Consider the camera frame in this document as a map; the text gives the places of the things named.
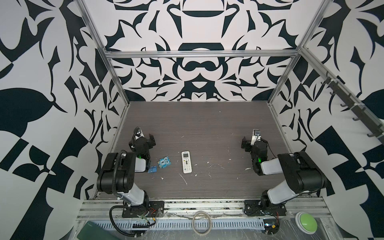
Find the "white remote control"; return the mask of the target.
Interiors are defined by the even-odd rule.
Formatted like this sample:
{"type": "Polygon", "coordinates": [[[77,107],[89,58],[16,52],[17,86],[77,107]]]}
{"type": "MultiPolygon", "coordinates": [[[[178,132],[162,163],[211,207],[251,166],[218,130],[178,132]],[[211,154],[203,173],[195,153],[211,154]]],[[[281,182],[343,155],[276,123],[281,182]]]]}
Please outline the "white remote control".
{"type": "Polygon", "coordinates": [[[192,173],[192,164],[191,164],[191,154],[189,151],[184,151],[181,153],[182,156],[182,165],[183,165],[183,173],[190,174],[192,173]]]}

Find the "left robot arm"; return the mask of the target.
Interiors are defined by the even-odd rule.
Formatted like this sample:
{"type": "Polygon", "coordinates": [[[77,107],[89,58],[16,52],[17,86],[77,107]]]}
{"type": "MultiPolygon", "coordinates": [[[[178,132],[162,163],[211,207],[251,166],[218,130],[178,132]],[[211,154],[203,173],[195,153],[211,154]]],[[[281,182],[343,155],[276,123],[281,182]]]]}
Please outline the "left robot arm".
{"type": "Polygon", "coordinates": [[[156,145],[153,135],[146,138],[140,127],[135,128],[130,152],[109,153],[97,179],[99,192],[112,194],[128,207],[149,208],[148,194],[135,183],[135,173],[148,172],[151,166],[150,149],[156,145]]]}

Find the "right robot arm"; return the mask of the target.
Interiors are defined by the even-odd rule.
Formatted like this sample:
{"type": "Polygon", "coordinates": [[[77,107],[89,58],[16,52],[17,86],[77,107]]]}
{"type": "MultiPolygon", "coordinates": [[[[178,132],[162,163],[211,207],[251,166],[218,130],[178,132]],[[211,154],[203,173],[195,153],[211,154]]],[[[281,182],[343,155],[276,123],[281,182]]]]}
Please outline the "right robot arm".
{"type": "Polygon", "coordinates": [[[306,152],[278,154],[268,160],[269,144],[262,138],[242,139],[241,148],[250,153],[252,167],[259,176],[283,174],[285,179],[260,199],[260,209],[283,205],[301,194],[316,193],[328,185],[328,179],[306,152]]]}

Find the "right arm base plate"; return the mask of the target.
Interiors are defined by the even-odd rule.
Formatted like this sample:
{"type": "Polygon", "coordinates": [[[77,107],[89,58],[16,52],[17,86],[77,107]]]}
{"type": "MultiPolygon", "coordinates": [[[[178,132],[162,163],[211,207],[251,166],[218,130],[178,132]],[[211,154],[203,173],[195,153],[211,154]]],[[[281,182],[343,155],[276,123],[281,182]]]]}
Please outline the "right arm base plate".
{"type": "Polygon", "coordinates": [[[285,204],[273,205],[269,202],[262,203],[261,200],[245,200],[244,214],[249,217],[255,216],[286,216],[285,204]]]}

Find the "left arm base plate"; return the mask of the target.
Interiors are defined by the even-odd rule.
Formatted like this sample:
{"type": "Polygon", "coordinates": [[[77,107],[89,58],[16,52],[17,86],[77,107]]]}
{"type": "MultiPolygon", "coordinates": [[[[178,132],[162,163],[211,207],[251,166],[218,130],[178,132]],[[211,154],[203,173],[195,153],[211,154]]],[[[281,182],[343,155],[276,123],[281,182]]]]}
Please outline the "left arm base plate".
{"type": "Polygon", "coordinates": [[[144,202],[138,206],[126,206],[124,205],[122,217],[123,218],[136,218],[146,214],[146,217],[154,217],[156,214],[164,212],[164,201],[149,201],[144,202]]]}

